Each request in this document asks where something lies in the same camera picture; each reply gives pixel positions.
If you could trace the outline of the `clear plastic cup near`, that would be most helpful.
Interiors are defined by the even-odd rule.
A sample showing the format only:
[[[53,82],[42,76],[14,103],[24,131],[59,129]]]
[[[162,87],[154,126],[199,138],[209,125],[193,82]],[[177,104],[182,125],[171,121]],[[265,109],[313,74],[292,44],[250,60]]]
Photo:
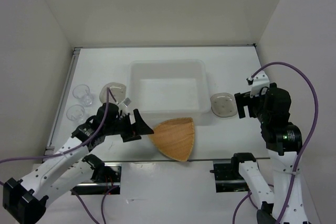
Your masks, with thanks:
[[[80,104],[72,105],[68,108],[66,112],[66,117],[68,120],[73,122],[80,122],[85,117],[85,109]]]

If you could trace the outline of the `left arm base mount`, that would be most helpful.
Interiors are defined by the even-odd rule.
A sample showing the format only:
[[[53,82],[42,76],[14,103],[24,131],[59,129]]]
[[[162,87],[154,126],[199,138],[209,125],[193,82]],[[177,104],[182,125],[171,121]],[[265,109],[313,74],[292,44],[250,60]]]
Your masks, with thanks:
[[[76,187],[73,191],[78,195],[119,195],[121,186],[121,163],[106,163],[105,171],[94,180],[86,180]]]

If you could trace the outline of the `clear plastic cup far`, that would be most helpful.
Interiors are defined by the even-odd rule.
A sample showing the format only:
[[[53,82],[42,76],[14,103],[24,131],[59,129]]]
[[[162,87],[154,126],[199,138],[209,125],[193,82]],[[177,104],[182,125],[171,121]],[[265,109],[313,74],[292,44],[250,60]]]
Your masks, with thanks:
[[[93,104],[93,95],[86,84],[80,84],[74,87],[72,95],[85,107],[89,107]]]

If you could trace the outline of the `smoky glass plate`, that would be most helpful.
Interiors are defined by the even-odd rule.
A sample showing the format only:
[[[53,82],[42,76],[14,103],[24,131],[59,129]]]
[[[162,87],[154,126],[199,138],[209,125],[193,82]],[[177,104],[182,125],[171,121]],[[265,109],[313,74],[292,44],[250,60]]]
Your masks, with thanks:
[[[235,98],[230,93],[217,93],[211,96],[212,112],[220,118],[229,118],[237,114]]]
[[[107,101],[107,88],[109,88],[112,93],[112,95],[109,93],[110,103],[117,104],[125,99],[126,86],[122,83],[110,82],[102,88],[99,94],[101,103],[106,103]]]

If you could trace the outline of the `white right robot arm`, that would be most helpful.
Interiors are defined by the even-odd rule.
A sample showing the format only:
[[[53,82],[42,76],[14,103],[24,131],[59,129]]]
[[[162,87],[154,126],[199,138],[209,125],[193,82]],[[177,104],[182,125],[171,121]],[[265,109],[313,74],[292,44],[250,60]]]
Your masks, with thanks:
[[[290,94],[271,83],[256,94],[237,93],[234,97],[239,118],[246,116],[247,108],[249,116],[260,122],[272,164],[273,186],[269,187],[251,153],[235,153],[231,158],[231,175],[245,180],[257,206],[257,222],[309,223],[296,161],[302,149],[302,135],[289,121]]]

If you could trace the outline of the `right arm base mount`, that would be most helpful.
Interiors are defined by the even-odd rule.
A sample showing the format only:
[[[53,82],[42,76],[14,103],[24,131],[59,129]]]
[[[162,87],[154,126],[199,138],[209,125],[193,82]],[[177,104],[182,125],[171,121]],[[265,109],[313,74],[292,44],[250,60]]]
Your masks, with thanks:
[[[217,193],[248,191],[247,183],[236,173],[229,160],[213,161],[213,168],[209,172],[214,175]]]

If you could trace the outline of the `translucent plastic bin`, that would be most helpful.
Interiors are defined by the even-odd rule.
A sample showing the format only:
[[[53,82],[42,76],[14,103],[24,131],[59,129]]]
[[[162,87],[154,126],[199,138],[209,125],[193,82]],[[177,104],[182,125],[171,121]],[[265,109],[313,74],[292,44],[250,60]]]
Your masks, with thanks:
[[[148,119],[197,118],[211,109],[205,64],[197,59],[130,63],[126,96]]]

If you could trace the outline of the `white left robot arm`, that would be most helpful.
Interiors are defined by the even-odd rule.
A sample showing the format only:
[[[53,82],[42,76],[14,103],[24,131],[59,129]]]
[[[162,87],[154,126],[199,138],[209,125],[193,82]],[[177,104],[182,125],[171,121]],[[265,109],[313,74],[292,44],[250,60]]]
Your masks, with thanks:
[[[4,209],[19,223],[37,223],[56,199],[78,184],[112,176],[113,170],[92,154],[107,136],[119,135],[130,142],[152,133],[138,109],[129,113],[122,103],[104,103],[55,154],[44,156],[37,169],[3,184]]]

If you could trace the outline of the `aluminium table edge rail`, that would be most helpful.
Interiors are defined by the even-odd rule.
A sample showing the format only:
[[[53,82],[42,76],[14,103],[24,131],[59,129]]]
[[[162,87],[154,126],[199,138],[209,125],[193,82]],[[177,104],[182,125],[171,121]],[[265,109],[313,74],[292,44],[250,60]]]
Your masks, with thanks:
[[[66,78],[65,78],[64,87],[62,89],[60,101],[58,103],[56,115],[55,115],[53,125],[52,125],[51,131],[50,131],[48,142],[47,142],[47,145],[45,147],[44,156],[51,155],[55,151],[55,147],[54,147],[55,134],[56,134],[56,132],[59,128],[59,124],[60,124],[60,122],[62,120],[62,117],[63,117],[63,114],[64,114],[66,102],[67,102],[68,95],[69,95],[69,90],[70,90],[70,87],[71,87],[71,83],[72,83],[72,80],[73,80],[73,76],[74,76],[74,73],[75,73],[75,68],[76,68],[76,65],[77,65],[77,61],[78,61],[78,57],[80,55],[81,49],[82,49],[82,47],[75,47],[73,52],[72,52],[71,62],[70,62],[70,65],[69,65],[69,69],[68,69]]]

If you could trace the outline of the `woven bamboo fan tray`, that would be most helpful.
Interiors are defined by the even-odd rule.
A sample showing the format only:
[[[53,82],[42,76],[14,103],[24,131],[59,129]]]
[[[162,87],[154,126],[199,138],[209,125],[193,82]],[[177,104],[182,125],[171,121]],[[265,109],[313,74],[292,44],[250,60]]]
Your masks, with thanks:
[[[178,162],[188,160],[195,143],[192,118],[170,119],[158,124],[153,131],[149,138],[161,154]]]

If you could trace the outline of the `clear plastic cup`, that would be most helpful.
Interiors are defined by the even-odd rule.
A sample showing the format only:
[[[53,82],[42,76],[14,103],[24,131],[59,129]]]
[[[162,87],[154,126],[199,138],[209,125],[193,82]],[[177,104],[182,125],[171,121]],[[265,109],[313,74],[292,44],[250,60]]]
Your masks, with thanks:
[[[72,105],[68,108],[66,112],[66,117],[68,120],[73,122],[80,122],[85,117],[85,109],[80,104]]]
[[[93,104],[93,95],[86,84],[80,84],[74,87],[72,95],[85,107],[89,107]]]

